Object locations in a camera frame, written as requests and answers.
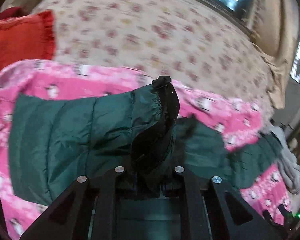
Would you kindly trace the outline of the dark green puffer jacket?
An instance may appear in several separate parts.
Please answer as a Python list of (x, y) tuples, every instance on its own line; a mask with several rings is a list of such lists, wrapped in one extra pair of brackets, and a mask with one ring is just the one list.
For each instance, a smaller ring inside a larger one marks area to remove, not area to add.
[(220, 176), (247, 186), (276, 155), (272, 135), (229, 154), (219, 132), (196, 117), (178, 119), (171, 80), (101, 98), (43, 100), (18, 96), (8, 140), (14, 193), (53, 203), (79, 176), (103, 176), (117, 166), (117, 239), (181, 239), (179, 198), (165, 194), (172, 171), (182, 166), (202, 179)]

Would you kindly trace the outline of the pink penguin blanket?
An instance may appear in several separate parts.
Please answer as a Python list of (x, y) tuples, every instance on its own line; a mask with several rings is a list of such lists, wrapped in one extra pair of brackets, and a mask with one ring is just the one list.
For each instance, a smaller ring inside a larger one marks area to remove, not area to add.
[[(15, 196), (8, 165), (8, 136), (12, 109), (19, 93), (42, 99), (71, 100), (120, 94), (147, 85), (145, 73), (123, 67), (61, 64), (47, 60), (16, 62), (0, 72), (0, 196), (12, 239), (44, 211), (44, 207)], [(259, 101), (224, 98), (173, 81), (180, 101), (180, 116), (194, 114), (200, 122), (221, 133), (230, 152), (257, 141), (261, 128)]]

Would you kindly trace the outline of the grey sweatshirt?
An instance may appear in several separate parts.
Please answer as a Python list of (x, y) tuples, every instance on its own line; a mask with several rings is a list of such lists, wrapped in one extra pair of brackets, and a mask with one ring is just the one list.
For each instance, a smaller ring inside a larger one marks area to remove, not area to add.
[(270, 125), (269, 132), (279, 140), (282, 150), (278, 157), (277, 165), (285, 185), (290, 193), (300, 193), (300, 166), (296, 156), (289, 150), (286, 136), (282, 128)]

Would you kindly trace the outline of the red ruffled pillow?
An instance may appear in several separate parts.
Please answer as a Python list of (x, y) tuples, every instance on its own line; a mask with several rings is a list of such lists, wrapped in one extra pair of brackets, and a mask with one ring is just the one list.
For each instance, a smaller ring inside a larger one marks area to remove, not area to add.
[(51, 10), (0, 20), (0, 71), (20, 60), (51, 60), (56, 51)]

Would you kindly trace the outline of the floral bed sheet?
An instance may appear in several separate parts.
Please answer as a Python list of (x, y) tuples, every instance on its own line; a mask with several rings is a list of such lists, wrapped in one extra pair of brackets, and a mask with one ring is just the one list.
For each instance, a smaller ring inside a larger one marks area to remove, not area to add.
[(126, 66), (258, 103), (273, 115), (271, 74), (237, 25), (193, 0), (42, 0), (55, 16), (55, 60)]

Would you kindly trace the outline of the beige right curtain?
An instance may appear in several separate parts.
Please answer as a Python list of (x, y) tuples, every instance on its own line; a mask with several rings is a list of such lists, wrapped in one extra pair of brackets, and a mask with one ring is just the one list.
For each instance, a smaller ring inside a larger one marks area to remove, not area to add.
[(299, 40), (299, 6), (296, 0), (258, 0), (256, 6), (252, 41), (270, 67), (272, 106), (283, 109)]

